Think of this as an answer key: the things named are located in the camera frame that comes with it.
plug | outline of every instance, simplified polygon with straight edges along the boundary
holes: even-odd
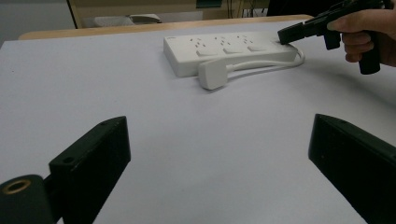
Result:
[[[224,59],[200,63],[198,66],[198,78],[201,87],[214,90],[227,84],[227,66]]]

human hand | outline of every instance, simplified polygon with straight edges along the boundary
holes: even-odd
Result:
[[[356,63],[363,52],[374,47],[371,37],[363,31],[377,32],[377,44],[382,64],[396,67],[396,10],[367,9],[351,13],[328,24],[329,30],[342,34],[346,60]]]

white table surface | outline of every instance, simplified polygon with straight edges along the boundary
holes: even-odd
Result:
[[[317,113],[395,146],[396,68],[363,76],[342,48],[313,36],[294,43],[305,64],[238,72],[205,91],[196,77],[176,77],[163,54],[164,36],[296,22],[5,42],[0,182],[47,176],[50,160],[90,128],[126,116],[132,162],[96,224],[365,223],[307,150]]]

white cable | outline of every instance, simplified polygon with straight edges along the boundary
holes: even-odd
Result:
[[[238,63],[238,64],[228,64],[227,65],[227,73],[237,71],[237,70],[259,68],[259,67],[265,67],[265,66],[285,66],[285,67],[299,66],[304,63],[305,55],[300,49],[297,49],[297,50],[298,50],[297,54],[300,57],[300,60],[298,60],[298,61],[294,61],[294,62],[250,61],[250,62]]]
[[[250,61],[245,63],[227,65],[225,63],[225,59],[221,58],[221,59],[216,59],[213,61],[201,63],[198,66],[198,78],[201,86],[204,89],[214,90],[227,84],[228,73],[231,73],[233,71],[259,68],[265,66],[285,66],[285,67],[299,66],[304,63],[305,55],[302,50],[298,48],[296,49],[300,59],[293,62]]]

power strip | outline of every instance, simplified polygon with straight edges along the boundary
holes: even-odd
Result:
[[[198,65],[224,59],[227,64],[250,61],[293,62],[297,48],[281,45],[277,33],[244,32],[166,36],[163,52],[177,77],[198,75]]]

